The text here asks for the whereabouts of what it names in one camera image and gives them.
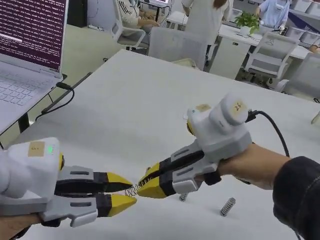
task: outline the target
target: potted plant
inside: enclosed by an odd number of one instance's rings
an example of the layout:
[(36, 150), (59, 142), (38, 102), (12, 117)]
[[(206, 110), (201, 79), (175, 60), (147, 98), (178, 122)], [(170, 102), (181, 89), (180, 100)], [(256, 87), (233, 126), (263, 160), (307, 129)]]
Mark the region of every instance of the potted plant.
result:
[(240, 35), (247, 36), (254, 33), (254, 31), (259, 30), (259, 18), (247, 12), (243, 12), (240, 16), (235, 18), (235, 24), (240, 27)]

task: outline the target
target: person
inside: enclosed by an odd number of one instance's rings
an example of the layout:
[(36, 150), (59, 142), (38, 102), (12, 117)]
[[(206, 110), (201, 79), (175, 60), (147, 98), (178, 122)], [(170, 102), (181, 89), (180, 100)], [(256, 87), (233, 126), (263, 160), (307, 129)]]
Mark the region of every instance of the person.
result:
[(288, 20), (290, 0), (266, 0), (255, 10), (255, 15), (261, 18), (261, 25), (279, 29)]
[(229, 18), (233, 4), (233, 0), (182, 0), (188, 16), (185, 31), (205, 38), (208, 45), (206, 57), (216, 41), (222, 21)]
[[(135, 0), (116, 0), (119, 9), (122, 24), (125, 28), (142, 29), (146, 35), (142, 39), (142, 43), (150, 44), (150, 32), (152, 27), (159, 27), (152, 14), (140, 10)], [(132, 30), (124, 30), (122, 35), (132, 41), (137, 42), (141, 33)]]
[[(303, 156), (290, 159), (251, 144), (243, 153), (221, 161), (217, 170), (222, 176), (233, 175), (262, 189), (272, 189), (275, 217), (305, 240), (320, 239), (320, 164)], [(0, 236), (6, 236), (1, 240), (39, 221), (35, 215), (11, 221), (0, 218)]]

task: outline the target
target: white chair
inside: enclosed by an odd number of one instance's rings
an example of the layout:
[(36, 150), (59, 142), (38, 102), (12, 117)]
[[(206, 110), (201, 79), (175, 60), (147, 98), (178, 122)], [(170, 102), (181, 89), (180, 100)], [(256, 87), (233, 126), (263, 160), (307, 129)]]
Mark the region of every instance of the white chair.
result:
[(267, 32), (255, 50), (248, 53), (244, 70), (280, 79), (291, 52), (298, 44), (299, 40)]
[[(128, 28), (128, 27), (124, 27), (122, 24), (122, 19), (121, 19), (121, 13), (120, 13), (120, 9), (119, 9), (119, 5), (117, 3), (117, 0), (113, 0), (113, 7), (114, 7), (114, 23), (113, 23), (113, 27), (110, 30), (110, 33), (112, 35), (112, 38), (120, 45), (126, 46), (127, 50), (130, 50), (130, 48), (143, 48), (143, 49), (147, 49), (149, 47), (148, 44), (141, 42), (143, 40), (143, 38), (146, 35), (146, 32), (142, 29), (139, 28)], [(125, 36), (122, 35), (122, 33), (124, 32), (124, 30), (130, 30), (132, 32), (135, 33), (140, 33), (141, 37), (140, 39), (136, 42), (133, 40), (130, 40), (128, 38), (126, 38)]]
[(206, 61), (207, 42), (204, 38), (185, 31), (154, 27), (151, 31), (148, 55), (173, 62), (192, 59), (203, 70)]
[(275, 91), (299, 97), (304, 94), (309, 98), (320, 99), (320, 54), (309, 53), (294, 72), (292, 79), (281, 80)]

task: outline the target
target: coil spring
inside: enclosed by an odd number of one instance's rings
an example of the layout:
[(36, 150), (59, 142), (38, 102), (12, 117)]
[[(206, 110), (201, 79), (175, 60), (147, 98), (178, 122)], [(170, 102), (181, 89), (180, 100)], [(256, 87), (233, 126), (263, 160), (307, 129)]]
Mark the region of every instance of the coil spring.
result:
[(187, 199), (187, 197), (188, 197), (188, 194), (189, 194), (189, 193), (181, 194), (181, 195), (179, 196), (179, 200), (180, 200), (181, 202), (186, 201), (186, 199)]
[(222, 217), (225, 217), (228, 215), (232, 207), (236, 204), (236, 199), (231, 197), (229, 200), (226, 202), (226, 204), (223, 206), (223, 208), (220, 210), (220, 215)]
[[(150, 169), (150, 167), (147, 167), (145, 174), (147, 174), (148, 170)], [(124, 190), (124, 194), (127, 197), (134, 197), (138, 194), (138, 191), (140, 188), (142, 188), (147, 182), (149, 182), (151, 180), (151, 178), (147, 178), (145, 180), (143, 180), (142, 182), (133, 185), (132, 187)]]

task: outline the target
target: laptop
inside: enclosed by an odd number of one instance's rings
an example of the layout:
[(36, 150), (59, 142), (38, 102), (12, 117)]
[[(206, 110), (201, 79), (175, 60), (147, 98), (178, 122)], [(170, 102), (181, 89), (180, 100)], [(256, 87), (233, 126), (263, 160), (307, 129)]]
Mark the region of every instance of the laptop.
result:
[(63, 80), (69, 0), (0, 0), (0, 134)]

